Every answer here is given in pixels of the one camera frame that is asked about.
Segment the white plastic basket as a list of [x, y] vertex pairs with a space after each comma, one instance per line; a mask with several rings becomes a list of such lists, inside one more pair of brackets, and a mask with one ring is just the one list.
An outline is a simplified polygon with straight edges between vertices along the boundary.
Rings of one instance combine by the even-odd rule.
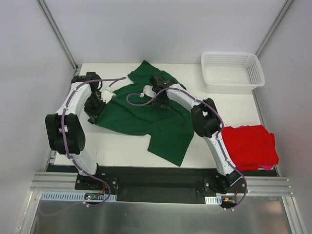
[[260, 61], [252, 53], [204, 52], [201, 68], [209, 93], [250, 94], [265, 85]]

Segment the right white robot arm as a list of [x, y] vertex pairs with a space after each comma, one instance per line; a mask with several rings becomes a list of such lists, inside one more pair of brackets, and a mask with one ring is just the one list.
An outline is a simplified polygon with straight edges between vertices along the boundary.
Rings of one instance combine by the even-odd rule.
[[177, 81], [165, 78], [160, 73], [149, 78], [152, 92], [152, 105], [169, 108], [170, 102], [183, 106], [191, 113], [194, 132], [207, 143], [216, 164], [216, 178], [211, 179], [211, 190], [226, 194], [236, 188], [242, 177], [230, 158], [222, 137], [224, 122], [211, 98], [199, 100], [189, 94]]

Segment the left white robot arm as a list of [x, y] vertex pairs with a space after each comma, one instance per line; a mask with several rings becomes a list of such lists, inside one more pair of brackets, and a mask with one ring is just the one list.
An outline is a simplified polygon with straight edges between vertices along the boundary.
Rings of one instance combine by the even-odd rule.
[[95, 123], [106, 107], [101, 97], [101, 78], [95, 72], [84, 76], [74, 76], [70, 93], [55, 114], [45, 117], [48, 141], [51, 150], [66, 156], [77, 167], [82, 176], [87, 176], [86, 184], [97, 190], [103, 185], [103, 177], [98, 175], [97, 163], [85, 149], [86, 137], [79, 120], [85, 112]]

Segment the green t shirt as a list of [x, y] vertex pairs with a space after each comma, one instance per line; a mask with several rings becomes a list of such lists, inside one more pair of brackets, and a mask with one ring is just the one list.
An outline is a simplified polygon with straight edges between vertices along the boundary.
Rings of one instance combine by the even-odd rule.
[[152, 105], [137, 107], [128, 103], [142, 104], [149, 101], [148, 97], [127, 98], [127, 95], [142, 92], [144, 86], [150, 84], [149, 79], [156, 74], [175, 80], [167, 72], [144, 60], [128, 74], [132, 84], [114, 91], [116, 97], [107, 104], [94, 124], [126, 135], [150, 135], [148, 151], [181, 166], [194, 136], [190, 112], [174, 101], [170, 102], [169, 110]]

